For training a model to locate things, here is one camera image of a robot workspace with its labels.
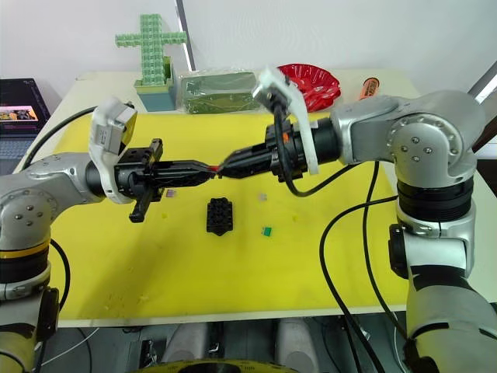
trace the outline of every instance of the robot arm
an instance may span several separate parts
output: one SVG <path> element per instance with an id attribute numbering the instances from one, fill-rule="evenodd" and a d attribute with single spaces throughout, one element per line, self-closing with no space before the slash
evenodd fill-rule
<path id="1" fill-rule="evenodd" d="M 161 162 L 160 139 L 128 149 L 135 119 L 135 110 L 111 99 L 93 114 L 89 154 L 51 155 L 0 178 L 0 371 L 31 372 L 34 345 L 56 330 L 58 291 L 48 287 L 47 258 L 50 225 L 63 211 L 104 197 L 135 200 L 130 220 L 140 222 L 165 187 L 214 177 L 201 162 Z"/>
<path id="2" fill-rule="evenodd" d="M 268 80 L 254 97 L 287 115 L 293 93 L 281 89 L 279 72 L 273 72 L 279 84 Z M 409 281 L 405 356 L 412 371 L 484 372 L 497 366 L 497 316 L 466 281 L 474 264 L 471 146 L 484 126 L 483 110 L 470 96 L 448 91 L 418 99 L 369 98 L 311 124 L 319 164 L 339 159 L 395 165 L 399 224 L 390 228 L 389 252 L 392 270 Z M 302 177 L 308 169 L 304 139 L 289 121 L 282 127 L 291 177 Z M 269 126 L 265 142 L 232 153 L 220 175 L 272 171 L 283 181 L 276 143 Z"/>

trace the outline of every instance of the laptop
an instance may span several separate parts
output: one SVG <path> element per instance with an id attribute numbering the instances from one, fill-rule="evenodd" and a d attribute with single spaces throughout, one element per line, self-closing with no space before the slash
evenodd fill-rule
<path id="1" fill-rule="evenodd" d="M 0 79 L 0 175 L 14 171 L 48 118 L 34 79 Z"/>

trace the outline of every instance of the green cross-shaped toy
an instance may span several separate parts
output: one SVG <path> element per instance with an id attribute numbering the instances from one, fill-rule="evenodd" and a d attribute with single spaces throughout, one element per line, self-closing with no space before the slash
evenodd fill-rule
<path id="1" fill-rule="evenodd" d="M 159 14 L 140 15 L 141 33 L 116 35 L 118 47 L 141 46 L 141 85 L 165 85 L 168 71 L 164 59 L 164 44 L 180 44 L 186 42 L 186 33 L 163 33 L 162 18 Z"/>

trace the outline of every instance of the table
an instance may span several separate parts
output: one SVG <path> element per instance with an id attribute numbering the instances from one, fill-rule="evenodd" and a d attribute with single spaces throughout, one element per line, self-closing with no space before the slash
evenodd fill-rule
<path id="1" fill-rule="evenodd" d="M 404 97 L 416 97 L 417 92 L 411 82 L 400 71 L 393 70 L 333 70 L 333 74 L 339 79 L 342 87 L 342 96 L 337 100 L 336 104 L 347 103 L 356 100 L 358 92 L 362 86 L 362 82 L 369 76 L 376 76 L 381 82 L 381 93 L 387 95 L 396 95 Z M 66 95 L 61 105 L 49 120 L 43 132 L 49 131 L 56 123 L 63 120 L 65 117 L 86 108 L 101 103 L 108 96 L 114 95 L 119 99 L 132 101 L 139 113 L 144 113 L 144 107 L 136 95 L 132 82 L 139 76 L 133 72 L 96 72 L 82 75 L 76 81 L 75 85 Z M 61 135 L 54 136 L 39 153 L 39 157 L 49 155 L 57 146 L 61 139 Z M 393 168 L 390 165 L 384 165 L 384 169 L 394 185 Z M 497 291 L 493 284 L 497 279 L 495 271 L 493 271 L 493 263 L 497 260 L 495 252 L 492 250 L 497 243 L 497 237 L 492 229 L 492 216 L 497 211 L 497 201 L 493 197 L 492 192 L 486 186 L 482 178 L 476 174 L 474 188 L 474 200 L 477 207 L 477 228 L 476 228 L 476 263 L 473 274 L 470 277 L 471 285 L 478 290 L 489 301 L 497 300 Z M 403 309 L 403 304 L 393 305 L 395 310 Z M 352 312 L 382 312 L 379 305 L 355 307 Z M 341 313 L 338 308 L 333 309 L 287 309 L 282 311 L 257 311 L 257 312 L 236 312 L 223 313 L 217 315 L 181 315 L 179 317 L 152 317 L 147 319 L 79 319 L 70 320 L 62 319 L 61 326 L 118 326 L 118 325 L 133 325 L 133 324 L 155 324 L 166 322 L 188 322 L 188 321 L 214 321 L 214 320 L 229 320 L 229 319 L 261 319 L 272 317 L 289 317 L 303 315 L 330 315 Z"/>

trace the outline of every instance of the red bowl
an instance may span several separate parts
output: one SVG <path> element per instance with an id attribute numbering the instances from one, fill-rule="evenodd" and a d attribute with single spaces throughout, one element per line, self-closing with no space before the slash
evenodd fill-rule
<path id="1" fill-rule="evenodd" d="M 278 69 L 302 92 L 309 113 L 331 106 L 340 96 L 339 81 L 329 71 L 311 64 L 285 64 Z"/>

